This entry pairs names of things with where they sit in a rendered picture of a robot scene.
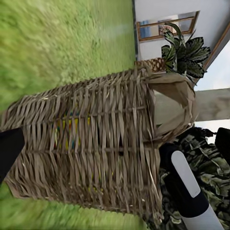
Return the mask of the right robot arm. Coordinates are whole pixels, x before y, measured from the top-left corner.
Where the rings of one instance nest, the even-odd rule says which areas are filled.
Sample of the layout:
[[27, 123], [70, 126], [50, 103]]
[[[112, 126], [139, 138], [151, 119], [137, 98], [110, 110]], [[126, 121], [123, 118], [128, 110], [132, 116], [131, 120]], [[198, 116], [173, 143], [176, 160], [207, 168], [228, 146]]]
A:
[[[98, 143], [100, 144], [99, 137]], [[122, 147], [121, 135], [119, 147]], [[165, 172], [172, 172], [163, 180], [187, 230], [225, 230], [200, 188], [184, 153], [179, 149], [180, 146], [174, 143], [161, 146], [160, 167]]]

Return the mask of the easter egg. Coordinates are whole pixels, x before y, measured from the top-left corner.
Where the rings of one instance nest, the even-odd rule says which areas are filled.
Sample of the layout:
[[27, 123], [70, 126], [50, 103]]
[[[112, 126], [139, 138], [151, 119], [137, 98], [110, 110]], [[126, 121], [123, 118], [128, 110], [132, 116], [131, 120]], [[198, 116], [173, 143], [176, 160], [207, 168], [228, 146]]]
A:
[[[57, 122], [57, 126], [58, 126], [58, 134], [59, 134], [59, 130], [60, 130], [60, 121]], [[71, 127], [71, 120], [69, 120], [69, 127]]]

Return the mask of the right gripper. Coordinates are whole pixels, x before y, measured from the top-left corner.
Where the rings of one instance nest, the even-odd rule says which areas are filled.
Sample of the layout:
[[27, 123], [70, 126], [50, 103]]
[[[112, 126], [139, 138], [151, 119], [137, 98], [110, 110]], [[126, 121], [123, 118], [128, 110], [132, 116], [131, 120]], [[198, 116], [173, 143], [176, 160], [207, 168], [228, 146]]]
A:
[[[98, 143], [100, 144], [100, 138], [99, 137], [98, 137]], [[122, 138], [121, 138], [121, 135], [120, 135], [119, 147], [122, 147]]]

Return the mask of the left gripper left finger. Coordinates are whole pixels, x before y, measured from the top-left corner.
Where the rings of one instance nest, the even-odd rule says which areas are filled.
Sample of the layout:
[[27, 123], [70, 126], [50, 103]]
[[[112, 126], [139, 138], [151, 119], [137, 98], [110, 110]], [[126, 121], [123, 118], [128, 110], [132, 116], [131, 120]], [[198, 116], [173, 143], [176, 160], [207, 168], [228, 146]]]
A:
[[0, 184], [24, 146], [24, 135], [20, 127], [0, 133]]

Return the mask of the wicker basket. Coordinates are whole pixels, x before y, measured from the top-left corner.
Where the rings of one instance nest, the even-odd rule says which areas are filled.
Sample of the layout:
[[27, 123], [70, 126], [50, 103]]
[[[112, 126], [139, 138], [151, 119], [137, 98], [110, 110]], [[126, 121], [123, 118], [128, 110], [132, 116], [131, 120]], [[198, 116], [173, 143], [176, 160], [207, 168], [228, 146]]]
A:
[[[20, 127], [25, 140], [4, 181], [22, 200], [139, 215], [161, 224], [160, 175], [166, 170], [159, 148], [194, 126], [200, 108], [193, 86], [179, 73], [153, 74], [151, 63], [143, 61], [141, 67], [25, 94], [0, 119], [0, 133]], [[181, 106], [158, 128], [155, 92]]]

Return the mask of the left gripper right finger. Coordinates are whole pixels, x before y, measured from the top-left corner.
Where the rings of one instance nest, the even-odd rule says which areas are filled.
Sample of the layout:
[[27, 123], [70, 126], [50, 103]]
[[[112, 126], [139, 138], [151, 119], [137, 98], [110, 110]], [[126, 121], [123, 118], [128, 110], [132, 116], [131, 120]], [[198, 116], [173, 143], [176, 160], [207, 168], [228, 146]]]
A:
[[223, 127], [218, 129], [215, 145], [230, 166], [230, 129]]

